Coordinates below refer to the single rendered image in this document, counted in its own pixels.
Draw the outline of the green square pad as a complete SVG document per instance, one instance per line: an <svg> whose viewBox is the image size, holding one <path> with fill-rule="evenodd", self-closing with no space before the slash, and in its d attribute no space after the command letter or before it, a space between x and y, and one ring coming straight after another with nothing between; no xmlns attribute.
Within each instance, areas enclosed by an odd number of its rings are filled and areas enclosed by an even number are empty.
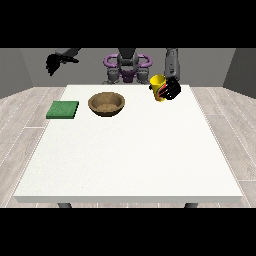
<svg viewBox="0 0 256 256"><path fill-rule="evenodd" d="M78 106L78 101L54 101L46 114L46 118L73 119Z"/></svg>

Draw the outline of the brown wooden bowl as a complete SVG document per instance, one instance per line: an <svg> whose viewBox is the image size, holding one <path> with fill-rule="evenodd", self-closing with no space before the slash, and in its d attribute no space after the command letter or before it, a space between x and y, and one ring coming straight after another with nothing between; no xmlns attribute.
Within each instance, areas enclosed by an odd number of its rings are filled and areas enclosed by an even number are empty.
<svg viewBox="0 0 256 256"><path fill-rule="evenodd" d="M88 100L89 108L98 116L112 117L117 115L125 105L125 98L115 92L100 92Z"/></svg>

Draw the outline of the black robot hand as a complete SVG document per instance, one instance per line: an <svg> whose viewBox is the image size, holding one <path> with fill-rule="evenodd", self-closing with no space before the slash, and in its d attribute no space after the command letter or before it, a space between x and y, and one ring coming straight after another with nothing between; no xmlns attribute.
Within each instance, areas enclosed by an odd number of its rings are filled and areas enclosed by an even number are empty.
<svg viewBox="0 0 256 256"><path fill-rule="evenodd" d="M162 87L158 94L161 98L173 100L181 92L181 86L175 77L171 77L166 81L166 86Z"/></svg>
<svg viewBox="0 0 256 256"><path fill-rule="evenodd" d="M60 67L61 63L78 63L78 60L74 57L69 57L59 54L50 54L46 59L46 69L50 76L52 76L57 69Z"/></svg>

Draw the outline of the yellow cup with melon print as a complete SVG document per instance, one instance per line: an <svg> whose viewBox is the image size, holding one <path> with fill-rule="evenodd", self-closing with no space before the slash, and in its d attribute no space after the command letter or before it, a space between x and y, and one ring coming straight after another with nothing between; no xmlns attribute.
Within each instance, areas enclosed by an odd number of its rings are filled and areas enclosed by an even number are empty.
<svg viewBox="0 0 256 256"><path fill-rule="evenodd" d="M159 91L166 87L166 77L163 74L156 74L150 78L150 86L153 90L155 100L158 102L165 101L165 98L159 96Z"/></svg>

